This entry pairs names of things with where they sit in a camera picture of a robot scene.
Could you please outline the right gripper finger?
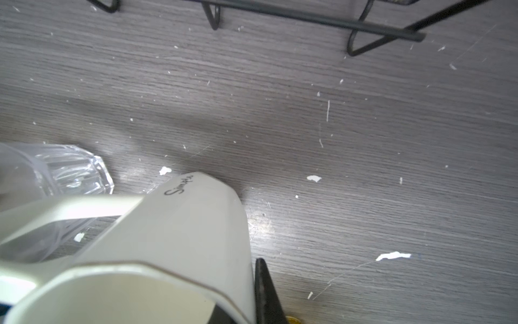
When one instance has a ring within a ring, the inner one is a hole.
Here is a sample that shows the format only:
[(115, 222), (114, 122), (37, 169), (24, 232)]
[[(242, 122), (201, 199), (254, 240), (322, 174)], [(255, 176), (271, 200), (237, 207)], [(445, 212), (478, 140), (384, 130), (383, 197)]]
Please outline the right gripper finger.
[(254, 292), (257, 324), (288, 324), (263, 258), (256, 259)]

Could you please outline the white ceramic mug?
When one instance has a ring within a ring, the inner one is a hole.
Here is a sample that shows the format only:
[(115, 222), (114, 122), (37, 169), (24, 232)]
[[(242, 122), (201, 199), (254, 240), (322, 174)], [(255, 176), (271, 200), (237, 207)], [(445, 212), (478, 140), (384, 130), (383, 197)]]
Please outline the white ceramic mug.
[(41, 199), (1, 214), (1, 244), (65, 220), (115, 223), (75, 255), (1, 262), (5, 323), (254, 323), (248, 219), (201, 172), (145, 195)]

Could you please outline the clear glass cup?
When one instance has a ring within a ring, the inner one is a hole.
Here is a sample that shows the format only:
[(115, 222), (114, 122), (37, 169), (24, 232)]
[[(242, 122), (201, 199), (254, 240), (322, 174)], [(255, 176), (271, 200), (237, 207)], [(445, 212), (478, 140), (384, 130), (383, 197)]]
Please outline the clear glass cup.
[[(113, 179), (101, 157), (74, 145), (1, 144), (1, 210), (57, 195), (112, 194)], [(20, 263), (46, 259), (90, 224), (58, 221), (1, 245), (1, 258)]]

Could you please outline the black wire dish rack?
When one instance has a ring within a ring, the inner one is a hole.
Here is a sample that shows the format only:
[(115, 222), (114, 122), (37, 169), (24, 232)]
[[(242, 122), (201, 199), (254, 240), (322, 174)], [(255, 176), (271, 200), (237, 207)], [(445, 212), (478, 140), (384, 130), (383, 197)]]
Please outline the black wire dish rack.
[[(420, 43), (426, 37), (426, 35), (421, 32), (422, 29), (442, 22), (443, 20), (447, 20), (460, 13), (464, 13), (479, 5), (485, 4), (485, 1), (458, 1), (457, 3), (450, 5), (445, 9), (442, 9), (404, 28), (395, 28), (368, 23), (366, 18), (372, 9), (374, 4), (373, 1), (366, 2), (364, 10), (357, 20), (334, 18), (318, 13), (282, 8), (276, 5), (269, 5), (258, 1), (199, 1), (199, 4), (201, 4), (210, 27), (214, 31), (219, 29), (221, 22), (221, 10), (223, 8), (231, 8), (244, 12), (264, 14), (267, 16), (287, 18), (290, 20), (309, 22), (313, 24), (320, 24), (323, 26), (349, 30), (350, 34), (347, 40), (345, 52), (350, 57), (356, 57), (398, 39)], [(359, 32), (365, 32), (371, 35), (379, 35), (381, 38), (372, 43), (364, 45), (363, 47), (355, 49), (354, 41), (356, 39), (357, 33)]]

